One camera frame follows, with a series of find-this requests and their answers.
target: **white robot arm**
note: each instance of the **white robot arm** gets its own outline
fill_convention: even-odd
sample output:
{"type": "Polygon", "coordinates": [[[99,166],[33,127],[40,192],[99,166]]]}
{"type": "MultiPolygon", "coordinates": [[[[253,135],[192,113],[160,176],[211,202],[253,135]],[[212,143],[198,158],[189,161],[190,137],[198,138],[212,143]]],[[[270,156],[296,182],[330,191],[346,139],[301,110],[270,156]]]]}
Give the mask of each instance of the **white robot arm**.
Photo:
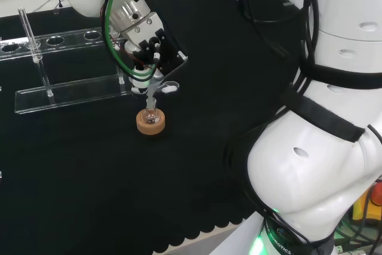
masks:
{"type": "MultiPolygon", "coordinates": [[[[81,14],[97,17],[104,0],[69,2],[81,14]]],[[[246,0],[238,2],[254,21],[246,0]]],[[[112,10],[112,25],[133,47],[163,28],[143,0],[115,0],[112,10]]],[[[274,210],[274,220],[266,219],[260,234],[266,253],[256,254],[337,254],[330,240],[336,226],[382,174],[382,0],[318,0],[310,14],[310,22],[320,24],[308,60],[321,70],[303,69],[310,85],[303,95],[292,96],[298,104],[289,98],[291,110],[265,129],[248,157],[251,185],[274,210]],[[351,139],[347,128],[359,136],[351,139]],[[287,236],[277,233],[313,248],[292,250],[287,236]]]]}

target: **red emergency stop button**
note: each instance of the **red emergency stop button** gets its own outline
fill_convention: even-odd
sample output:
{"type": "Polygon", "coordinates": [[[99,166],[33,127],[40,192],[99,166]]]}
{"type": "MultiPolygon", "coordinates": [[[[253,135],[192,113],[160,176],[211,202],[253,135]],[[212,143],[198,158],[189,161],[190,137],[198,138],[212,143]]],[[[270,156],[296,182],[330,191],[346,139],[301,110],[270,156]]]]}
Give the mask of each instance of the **red emergency stop button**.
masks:
{"type": "Polygon", "coordinates": [[[382,182],[378,182],[375,185],[375,188],[371,193],[370,200],[375,205],[378,205],[378,206],[382,205],[382,182]]]}

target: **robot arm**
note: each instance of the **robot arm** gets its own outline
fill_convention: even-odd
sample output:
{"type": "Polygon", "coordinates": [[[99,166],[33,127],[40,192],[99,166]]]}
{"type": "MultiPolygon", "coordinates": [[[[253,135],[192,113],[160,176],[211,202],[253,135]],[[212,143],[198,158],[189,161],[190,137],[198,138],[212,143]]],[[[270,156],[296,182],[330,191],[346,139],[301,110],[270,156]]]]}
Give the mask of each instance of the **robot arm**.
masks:
{"type": "MultiPolygon", "coordinates": [[[[244,17],[254,22],[249,0],[237,1],[244,17]]],[[[104,14],[110,5],[108,1],[104,5],[105,0],[69,2],[88,17],[98,17],[101,8],[104,14]]],[[[306,77],[305,82],[312,83],[302,89],[302,94],[318,108],[338,115],[364,133],[356,142],[347,141],[289,110],[261,135],[248,158],[248,175],[256,194],[271,211],[260,234],[269,255],[317,254],[317,246],[323,248],[320,255],[337,254],[328,238],[332,238],[343,214],[382,174],[382,147],[375,133],[367,129],[373,123],[379,132],[382,130],[382,116],[378,117],[382,110],[382,85],[365,88],[369,84],[366,73],[382,72],[382,29],[378,23],[382,18],[382,0],[319,0],[319,6],[320,13],[318,9],[311,11],[316,24],[321,19],[320,31],[318,27],[313,31],[313,36],[319,33],[318,41],[309,36],[306,44],[307,59],[321,67],[317,69],[321,78],[306,77]],[[338,75],[338,71],[354,79],[365,77],[360,81],[364,87],[331,82],[336,77],[330,77],[330,73],[338,75]],[[305,253],[293,253],[290,244],[280,243],[288,243],[288,238],[278,234],[280,230],[303,239],[301,245],[312,243],[315,247],[305,249],[305,253]]],[[[153,41],[161,45],[165,42],[162,37],[167,36],[161,34],[164,26],[144,0],[113,0],[111,12],[106,15],[127,40],[126,50],[137,57],[146,48],[150,55],[154,54],[153,41]]],[[[161,55],[162,69],[156,70],[157,77],[150,81],[144,76],[141,81],[133,80],[138,88],[149,87],[149,97],[155,92],[150,83],[161,81],[186,61],[179,49],[172,50],[173,55],[161,55]],[[178,59],[181,61],[175,65],[168,64],[178,59]]],[[[137,67],[134,71],[141,73],[137,67]]]]}
{"type": "Polygon", "coordinates": [[[130,77],[133,92],[152,98],[163,79],[184,64],[187,57],[165,28],[156,12],[145,0],[68,0],[87,17],[102,19],[105,44],[116,64],[130,77]],[[120,33],[130,55],[125,63],[115,53],[110,31],[120,33]]]}

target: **clear acrylic stand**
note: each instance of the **clear acrylic stand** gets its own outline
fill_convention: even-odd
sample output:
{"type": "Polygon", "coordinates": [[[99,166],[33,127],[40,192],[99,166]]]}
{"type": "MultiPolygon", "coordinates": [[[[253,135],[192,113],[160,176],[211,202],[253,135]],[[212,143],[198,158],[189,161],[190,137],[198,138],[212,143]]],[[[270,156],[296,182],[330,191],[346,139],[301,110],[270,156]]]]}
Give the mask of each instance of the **clear acrylic stand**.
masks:
{"type": "MultiPolygon", "coordinates": [[[[24,8],[19,9],[19,15],[27,37],[0,41],[0,61],[32,56],[44,86],[16,91],[15,113],[32,113],[133,94],[128,77],[119,67],[116,68],[116,75],[50,85],[42,62],[43,54],[103,45],[101,29],[34,37],[24,8]]],[[[113,29],[110,31],[115,43],[123,43],[117,32],[113,29]]],[[[157,92],[167,94],[178,88],[176,82],[165,82],[157,92]]]]}

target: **wire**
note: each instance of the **wire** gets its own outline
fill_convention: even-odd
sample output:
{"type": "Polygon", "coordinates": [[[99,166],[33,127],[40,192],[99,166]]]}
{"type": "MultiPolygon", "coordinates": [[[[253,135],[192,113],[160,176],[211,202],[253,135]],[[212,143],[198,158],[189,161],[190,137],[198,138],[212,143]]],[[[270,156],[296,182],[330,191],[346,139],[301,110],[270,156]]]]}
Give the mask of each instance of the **wire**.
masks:
{"type": "MultiPolygon", "coordinates": [[[[379,135],[378,139],[380,140],[381,144],[382,144],[382,137],[379,133],[377,133],[379,135]]],[[[375,252],[375,249],[377,249],[378,247],[378,243],[380,242],[382,238],[382,222],[380,221],[380,230],[378,232],[378,236],[377,236],[377,240],[375,240],[375,243],[374,245],[372,246],[370,252],[369,252],[369,255],[373,255],[374,252],[375,252]]]]}
{"type": "Polygon", "coordinates": [[[308,238],[306,238],[304,235],[302,235],[297,230],[295,230],[292,226],[290,226],[278,213],[273,213],[273,214],[278,218],[278,220],[280,220],[285,226],[287,226],[289,230],[291,230],[292,232],[300,236],[302,239],[304,239],[307,244],[310,244],[310,241],[308,240],[308,238]]]}
{"type": "Polygon", "coordinates": [[[47,5],[49,2],[51,2],[52,0],[48,0],[47,2],[45,2],[44,4],[40,5],[38,8],[36,8],[35,10],[33,10],[32,12],[37,12],[39,11],[42,7],[44,7],[45,5],[47,5]]]}
{"type": "Polygon", "coordinates": [[[369,207],[369,202],[370,202],[370,198],[371,198],[371,194],[374,190],[375,186],[372,186],[371,188],[369,188],[369,191],[367,193],[367,196],[366,196],[366,200],[365,200],[365,207],[363,209],[363,215],[362,215],[362,221],[361,221],[361,225],[360,227],[358,228],[358,230],[356,231],[356,233],[352,236],[352,237],[348,237],[346,238],[345,240],[338,240],[339,242],[352,242],[357,239],[357,237],[362,233],[362,229],[363,227],[365,226],[365,223],[366,223],[366,218],[367,218],[367,213],[368,213],[368,207],[369,207]]]}
{"type": "MultiPolygon", "coordinates": [[[[355,228],[353,228],[353,226],[351,226],[349,223],[347,223],[345,220],[342,220],[341,221],[342,223],[344,223],[352,232],[356,233],[357,230],[355,228]]],[[[359,234],[359,237],[363,238],[364,240],[370,242],[370,243],[373,243],[375,241],[375,239],[372,239],[370,237],[367,237],[365,236],[364,234],[359,234]]]]}
{"type": "MultiPolygon", "coordinates": [[[[348,235],[343,233],[341,230],[336,229],[335,232],[338,233],[339,235],[341,235],[342,237],[344,237],[344,238],[340,238],[338,240],[349,239],[350,238],[348,235]]],[[[364,243],[370,243],[370,245],[372,244],[372,242],[370,242],[370,241],[364,241],[364,240],[358,240],[358,239],[353,239],[352,241],[353,242],[357,242],[357,243],[361,243],[361,244],[364,244],[364,243]]]]}
{"type": "Polygon", "coordinates": [[[113,61],[130,77],[132,78],[133,80],[136,80],[138,82],[146,82],[148,80],[150,80],[155,72],[156,72],[156,69],[158,67],[158,64],[157,63],[154,63],[153,65],[153,70],[150,71],[150,72],[146,72],[146,73],[137,73],[133,70],[131,70],[130,68],[128,68],[125,63],[119,58],[119,56],[117,55],[114,47],[113,47],[113,44],[110,40],[110,36],[109,36],[109,23],[110,23],[110,13],[111,13],[111,10],[112,10],[112,4],[113,4],[113,0],[105,0],[104,2],[104,5],[103,5],[103,8],[101,10],[101,22],[102,22],[102,37],[103,37],[103,41],[104,43],[106,44],[106,51],[108,52],[108,54],[111,56],[111,58],[113,59],[113,61]],[[135,76],[140,76],[140,77],[143,77],[143,76],[148,76],[147,78],[144,78],[144,79],[141,79],[141,78],[137,78],[135,76]]]}
{"type": "Polygon", "coordinates": [[[57,7],[60,5],[60,3],[57,3],[56,7],[54,7],[54,9],[58,9],[57,7]]]}
{"type": "MultiPolygon", "coordinates": [[[[372,125],[369,125],[368,128],[369,128],[369,130],[371,130],[375,134],[375,136],[378,138],[378,140],[380,141],[380,143],[382,145],[381,134],[372,125]]],[[[378,243],[381,241],[381,238],[382,238],[382,221],[380,221],[380,230],[378,231],[377,239],[375,240],[375,243],[372,246],[372,249],[370,250],[369,255],[374,254],[375,249],[377,249],[377,247],[378,247],[378,243]]]]}

